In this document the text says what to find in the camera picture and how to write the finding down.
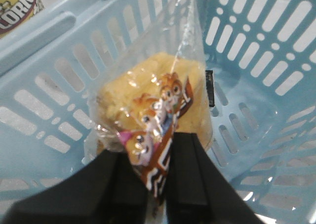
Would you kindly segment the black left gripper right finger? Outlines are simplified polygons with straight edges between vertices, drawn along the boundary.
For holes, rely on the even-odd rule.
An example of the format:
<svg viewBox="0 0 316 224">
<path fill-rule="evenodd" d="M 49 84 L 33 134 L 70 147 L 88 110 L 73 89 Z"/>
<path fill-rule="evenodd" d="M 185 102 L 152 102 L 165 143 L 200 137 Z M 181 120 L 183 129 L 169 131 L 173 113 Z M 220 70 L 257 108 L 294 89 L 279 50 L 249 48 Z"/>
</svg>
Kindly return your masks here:
<svg viewBox="0 0 316 224">
<path fill-rule="evenodd" d="M 169 224 L 260 224 L 193 133 L 175 133 L 166 188 Z"/>
</svg>

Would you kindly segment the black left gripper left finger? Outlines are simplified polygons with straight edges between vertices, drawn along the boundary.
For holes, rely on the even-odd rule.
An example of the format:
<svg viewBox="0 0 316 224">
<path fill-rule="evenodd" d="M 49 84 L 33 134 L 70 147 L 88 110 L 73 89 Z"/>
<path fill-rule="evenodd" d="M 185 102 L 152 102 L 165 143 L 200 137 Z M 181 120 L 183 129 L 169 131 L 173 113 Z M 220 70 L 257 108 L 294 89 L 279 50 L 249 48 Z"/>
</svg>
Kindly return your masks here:
<svg viewBox="0 0 316 224">
<path fill-rule="evenodd" d="M 15 202 L 4 224 L 143 224 L 147 190 L 125 153 L 104 151 L 80 171 Z"/>
</svg>

